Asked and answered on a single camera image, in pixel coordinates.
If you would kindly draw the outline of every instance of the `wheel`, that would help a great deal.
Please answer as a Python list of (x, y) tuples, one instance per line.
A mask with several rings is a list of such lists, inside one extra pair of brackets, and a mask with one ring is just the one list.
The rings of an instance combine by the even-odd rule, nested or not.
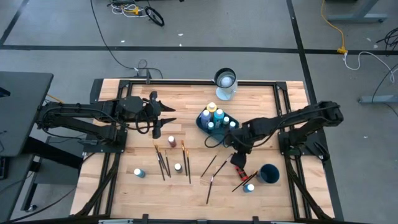
[(29, 209), (26, 210), (26, 212), (33, 212), (34, 210), (36, 210), (36, 208), (37, 208), (37, 205), (30, 205)]

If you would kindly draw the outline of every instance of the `desk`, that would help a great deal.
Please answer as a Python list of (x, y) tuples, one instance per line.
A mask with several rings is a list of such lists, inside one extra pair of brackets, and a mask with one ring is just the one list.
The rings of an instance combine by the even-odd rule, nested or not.
[[(166, 181), (162, 180), (152, 144), (152, 133), (142, 135), (136, 131), (129, 131), (126, 150), (121, 154), (111, 218), (141, 218), (146, 213), (150, 219), (252, 220), (253, 216), (258, 216), (260, 220), (293, 220), (285, 162), (279, 152), (276, 135), (262, 147), (253, 149), (248, 155), (245, 171), (250, 175), (263, 164), (274, 164), (281, 174), (279, 181), (269, 185), (252, 180), (256, 187), (254, 192), (245, 194), (238, 189), (231, 193), (241, 181), (233, 165), (227, 163), (214, 179), (209, 204), (206, 205), (210, 176), (233, 150), (223, 146), (206, 148), (203, 141), (207, 135), (196, 127), (195, 119), (211, 101), (240, 122), (261, 116), (277, 116), (274, 90), (267, 86), (242, 86), (243, 82), (239, 82), (238, 92), (233, 100), (221, 101), (215, 95), (214, 85), (167, 84), (173, 83), (172, 80), (162, 80), (162, 83), (164, 84), (134, 84), (132, 95), (148, 98), (149, 93), (156, 90), (158, 99), (164, 105), (176, 109), (173, 113), (162, 113), (162, 118), (177, 120), (166, 124), (162, 128), (162, 136), (154, 140), (162, 153), (167, 149), (172, 177), (165, 177)], [(308, 104), (302, 82), (286, 82), (286, 85), (293, 110)], [(103, 80), (98, 100), (115, 98), (118, 86), (118, 79)], [(284, 102), (281, 91), (276, 92)], [(175, 136), (177, 140), (176, 148), (171, 149), (167, 142), (170, 135)], [(172, 169), (177, 162), (183, 164), (181, 140), (184, 140), (185, 147), (190, 151), (192, 184), (189, 184), (184, 172), (177, 174)], [(218, 151), (213, 165), (206, 175), (200, 178)], [(96, 190), (103, 157), (104, 154), (96, 154), (83, 164), (71, 213), (78, 212)], [(308, 191), (324, 212), (334, 217), (321, 162), (313, 156), (302, 156), (302, 165)], [(133, 174), (135, 168), (143, 169), (146, 177), (136, 177)], [(299, 191), (296, 192), (300, 214), (303, 217), (303, 203)], [(104, 213), (106, 194), (107, 191), (104, 193), (100, 213)]]

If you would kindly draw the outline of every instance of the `blue cup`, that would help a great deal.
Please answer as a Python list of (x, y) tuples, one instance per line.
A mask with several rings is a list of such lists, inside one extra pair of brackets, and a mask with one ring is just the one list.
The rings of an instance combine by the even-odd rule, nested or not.
[(257, 173), (257, 180), (260, 183), (274, 184), (279, 180), (279, 170), (272, 164), (266, 164), (261, 167)]

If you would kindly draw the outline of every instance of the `red object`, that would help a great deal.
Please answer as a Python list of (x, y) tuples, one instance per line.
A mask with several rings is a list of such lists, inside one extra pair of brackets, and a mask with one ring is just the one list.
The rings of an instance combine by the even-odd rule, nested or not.
[(246, 174), (246, 172), (244, 170), (242, 170), (241, 168), (239, 168), (238, 166), (235, 166), (235, 169), (238, 172), (242, 181), (245, 181), (249, 178), (248, 175)]

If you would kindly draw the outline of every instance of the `black desk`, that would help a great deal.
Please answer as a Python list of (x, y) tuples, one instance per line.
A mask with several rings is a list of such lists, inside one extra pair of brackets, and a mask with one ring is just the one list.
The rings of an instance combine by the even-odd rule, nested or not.
[[(43, 158), (80, 168), (81, 152), (79, 156), (71, 154), (29, 137), (52, 78), (50, 73), (0, 72), (0, 86), (11, 93), (0, 98), (0, 141), (4, 146), (0, 156), (9, 162), (7, 178), (0, 180), (0, 222), (10, 219), (28, 171), (38, 172)], [(34, 162), (34, 156), (39, 156), (40, 162)], [(34, 189), (28, 190), (24, 204), (30, 203), (32, 192)]]

